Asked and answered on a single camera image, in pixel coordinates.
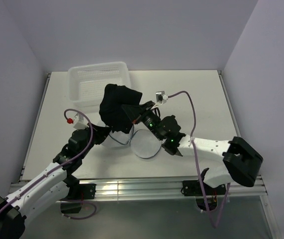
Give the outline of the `black bra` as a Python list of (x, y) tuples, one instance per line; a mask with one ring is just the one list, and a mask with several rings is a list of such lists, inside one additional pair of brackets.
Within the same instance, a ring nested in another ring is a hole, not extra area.
[(112, 131), (129, 134), (133, 126), (131, 120), (124, 112), (122, 105), (138, 106), (142, 93), (117, 84), (107, 84), (104, 89), (103, 100), (99, 106), (101, 120)]

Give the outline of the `white mesh laundry bag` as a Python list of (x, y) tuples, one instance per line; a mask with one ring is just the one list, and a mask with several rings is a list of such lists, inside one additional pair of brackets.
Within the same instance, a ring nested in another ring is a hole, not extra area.
[(141, 159), (151, 159), (161, 150), (159, 141), (149, 130), (131, 128), (129, 133), (111, 132), (102, 146), (110, 149), (128, 148)]

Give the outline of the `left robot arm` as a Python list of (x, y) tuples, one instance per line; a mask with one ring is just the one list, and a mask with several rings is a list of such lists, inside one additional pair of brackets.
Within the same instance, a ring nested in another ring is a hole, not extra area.
[(88, 125), (75, 130), (52, 163), (17, 191), (0, 196), (0, 239), (18, 239), (26, 223), (59, 200), (81, 197), (79, 180), (73, 173), (95, 145), (102, 144), (111, 129)]

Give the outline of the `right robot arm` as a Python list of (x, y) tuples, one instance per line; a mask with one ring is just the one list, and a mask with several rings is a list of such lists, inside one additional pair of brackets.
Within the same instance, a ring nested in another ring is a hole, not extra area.
[(200, 171), (202, 179), (198, 189), (209, 194), (214, 188), (231, 182), (253, 187), (263, 163), (262, 156), (243, 138), (232, 140), (211, 140), (192, 137), (181, 132), (174, 115), (160, 118), (153, 112), (155, 103), (143, 105), (122, 105), (122, 109), (133, 124), (143, 123), (160, 141), (162, 148), (170, 155), (197, 156), (198, 159), (219, 163)]

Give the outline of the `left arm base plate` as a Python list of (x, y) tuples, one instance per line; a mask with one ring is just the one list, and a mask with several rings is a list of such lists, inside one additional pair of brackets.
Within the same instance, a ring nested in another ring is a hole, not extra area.
[(96, 184), (86, 183), (71, 186), (66, 196), (68, 200), (91, 200), (95, 198)]

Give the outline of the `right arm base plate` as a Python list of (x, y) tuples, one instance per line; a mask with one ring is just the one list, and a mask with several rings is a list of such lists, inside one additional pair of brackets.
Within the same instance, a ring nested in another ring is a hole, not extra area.
[[(203, 196), (198, 180), (184, 180), (182, 185), (181, 193), (184, 196)], [(203, 186), (207, 196), (224, 195), (226, 193), (225, 185), (212, 188), (204, 183)]]

